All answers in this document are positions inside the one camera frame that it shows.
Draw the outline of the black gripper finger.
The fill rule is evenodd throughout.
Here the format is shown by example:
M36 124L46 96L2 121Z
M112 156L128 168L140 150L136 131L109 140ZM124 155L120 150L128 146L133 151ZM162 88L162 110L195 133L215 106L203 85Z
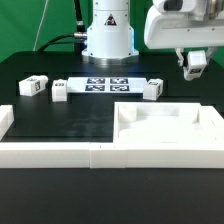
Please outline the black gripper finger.
M207 51L205 52L205 62L206 62L206 64L210 63L210 60L216 54L216 52L217 52L217 47L209 47L207 49Z
M185 62L185 58L184 58L184 55L183 55L184 48L176 48L175 52L176 52L176 55L178 57L178 65L179 65L179 67L183 67L184 66L184 62Z

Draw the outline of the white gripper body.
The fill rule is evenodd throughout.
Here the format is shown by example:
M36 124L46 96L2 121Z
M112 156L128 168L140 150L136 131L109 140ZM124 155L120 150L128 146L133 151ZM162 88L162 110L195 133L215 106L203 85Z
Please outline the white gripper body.
M224 12L197 21L182 13L160 13L152 6L146 17L144 42L149 49L224 46Z

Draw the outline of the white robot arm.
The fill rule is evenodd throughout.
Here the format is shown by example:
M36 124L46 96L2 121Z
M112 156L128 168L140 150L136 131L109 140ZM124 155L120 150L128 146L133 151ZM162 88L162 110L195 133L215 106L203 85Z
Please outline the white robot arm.
M93 21L82 55L103 63L138 55L130 0L93 0ZM144 43L149 49L224 46L224 0L152 0Z

